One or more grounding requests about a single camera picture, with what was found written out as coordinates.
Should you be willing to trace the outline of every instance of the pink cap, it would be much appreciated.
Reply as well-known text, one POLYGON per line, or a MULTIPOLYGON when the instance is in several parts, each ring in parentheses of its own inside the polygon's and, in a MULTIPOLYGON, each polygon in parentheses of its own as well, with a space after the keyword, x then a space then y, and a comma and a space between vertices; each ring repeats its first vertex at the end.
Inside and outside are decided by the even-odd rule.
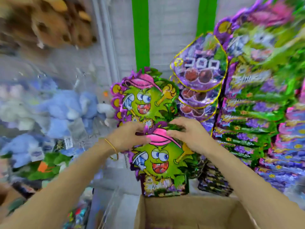
POLYGON ((141 74, 138 78, 128 79, 125 81, 125 84, 128 86, 132 85, 140 89, 156 87, 161 91, 161 89, 155 84, 153 77, 148 74, 141 74))
POLYGON ((172 137, 166 135, 166 130, 162 128, 157 128, 152 134, 146 135, 151 139, 150 144, 156 146, 166 145, 170 142, 174 142, 177 146, 181 148, 177 141, 172 137))

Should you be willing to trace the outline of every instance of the green stripe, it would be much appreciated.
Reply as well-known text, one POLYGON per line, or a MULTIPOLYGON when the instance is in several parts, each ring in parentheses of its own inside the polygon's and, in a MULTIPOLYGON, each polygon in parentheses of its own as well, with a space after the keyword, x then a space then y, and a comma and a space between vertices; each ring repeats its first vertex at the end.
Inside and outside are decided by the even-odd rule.
POLYGON ((202 33, 213 32, 215 26, 217 0, 200 0, 196 37, 202 33))
POLYGON ((137 70, 150 66, 148 0, 132 0, 137 70))

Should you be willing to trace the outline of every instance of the gold bracelet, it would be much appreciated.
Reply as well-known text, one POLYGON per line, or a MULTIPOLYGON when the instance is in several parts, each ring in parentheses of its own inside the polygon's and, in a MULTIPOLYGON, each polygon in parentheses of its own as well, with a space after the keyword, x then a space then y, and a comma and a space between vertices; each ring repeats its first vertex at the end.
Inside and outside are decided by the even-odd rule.
POLYGON ((104 140, 107 141, 109 145, 111 145, 111 147, 114 149, 114 151, 116 153, 116 159, 114 159, 112 157, 110 157, 110 158, 115 161, 119 160, 119 153, 117 152, 116 148, 106 138, 104 138, 104 140))

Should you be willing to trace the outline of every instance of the right hand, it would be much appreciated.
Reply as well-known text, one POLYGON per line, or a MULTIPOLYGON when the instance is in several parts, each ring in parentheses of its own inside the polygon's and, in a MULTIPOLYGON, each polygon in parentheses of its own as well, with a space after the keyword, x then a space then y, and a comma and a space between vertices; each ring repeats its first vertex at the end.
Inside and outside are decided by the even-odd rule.
POLYGON ((195 119, 179 117, 172 120, 170 124, 184 127, 185 130, 168 130, 166 134, 185 142, 194 152, 208 156, 213 152, 213 148, 218 145, 200 122, 195 119))

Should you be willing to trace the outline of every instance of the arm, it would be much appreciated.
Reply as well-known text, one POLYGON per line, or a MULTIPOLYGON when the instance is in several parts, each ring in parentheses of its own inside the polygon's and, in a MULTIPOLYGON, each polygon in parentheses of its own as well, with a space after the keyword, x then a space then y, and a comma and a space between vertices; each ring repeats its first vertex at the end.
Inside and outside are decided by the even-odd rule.
MULTIPOLYGON (((107 139, 117 151, 148 143, 149 138, 135 135, 135 132, 143 130, 144 126, 141 123, 126 123, 117 128, 107 139)), ((10 229, 60 228, 94 174, 114 153, 112 146, 104 139, 100 139, 60 173, 57 179, 17 209, 1 226, 10 229)))
POLYGON ((261 229, 304 227, 305 212, 220 146, 198 121, 177 118, 171 123, 184 127, 185 132, 170 130, 169 136, 186 142, 190 149, 211 160, 261 229))

